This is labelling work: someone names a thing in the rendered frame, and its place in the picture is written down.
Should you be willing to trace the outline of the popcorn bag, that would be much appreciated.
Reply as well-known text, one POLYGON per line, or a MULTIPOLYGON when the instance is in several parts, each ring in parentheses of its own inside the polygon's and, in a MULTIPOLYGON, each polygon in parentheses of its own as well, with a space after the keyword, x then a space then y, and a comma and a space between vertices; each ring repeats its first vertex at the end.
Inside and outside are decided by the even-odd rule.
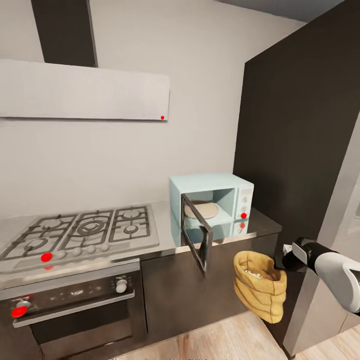
POLYGON ((251 312, 271 324, 281 321, 287 297, 286 271, 274 265, 272 257, 250 250, 238 252, 233 259, 237 296, 251 312))

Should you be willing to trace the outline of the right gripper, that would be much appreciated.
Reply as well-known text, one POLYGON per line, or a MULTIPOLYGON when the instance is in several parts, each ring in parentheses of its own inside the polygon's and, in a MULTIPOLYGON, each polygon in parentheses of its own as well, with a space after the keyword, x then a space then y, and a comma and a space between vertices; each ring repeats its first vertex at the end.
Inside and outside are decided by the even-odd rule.
MULTIPOLYGON (((291 250, 292 251, 292 250, 291 250)), ((290 252, 291 252, 290 251, 290 252)), ((290 253, 289 252, 289 253, 290 253)), ((288 254, 289 254, 288 253, 288 254)), ((285 270, 285 271, 289 271, 289 272, 294 272, 294 273, 298 273, 298 274, 306 274, 306 266, 304 267, 300 267, 297 265, 294 265, 288 258, 288 254, 282 256, 282 255, 274 255, 273 256, 273 260, 274 260, 274 268, 275 269, 280 269, 280 270, 285 270)))

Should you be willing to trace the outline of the microwave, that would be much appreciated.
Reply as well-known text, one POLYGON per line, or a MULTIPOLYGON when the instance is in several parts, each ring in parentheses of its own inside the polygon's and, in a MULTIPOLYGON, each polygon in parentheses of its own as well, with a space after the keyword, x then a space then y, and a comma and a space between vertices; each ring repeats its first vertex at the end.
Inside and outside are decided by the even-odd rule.
POLYGON ((210 224, 249 218, 254 184, 230 172, 169 178, 170 207, 204 279, 210 277, 210 224))

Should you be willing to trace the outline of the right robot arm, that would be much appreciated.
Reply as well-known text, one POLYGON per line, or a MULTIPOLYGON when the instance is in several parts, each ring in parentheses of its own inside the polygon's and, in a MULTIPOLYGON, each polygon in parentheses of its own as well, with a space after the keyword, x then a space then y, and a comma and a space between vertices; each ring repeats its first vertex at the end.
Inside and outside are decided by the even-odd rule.
POLYGON ((360 263, 324 247, 311 238, 299 238, 274 255, 274 268, 306 274, 306 266, 316 272, 341 307, 360 317, 360 263))

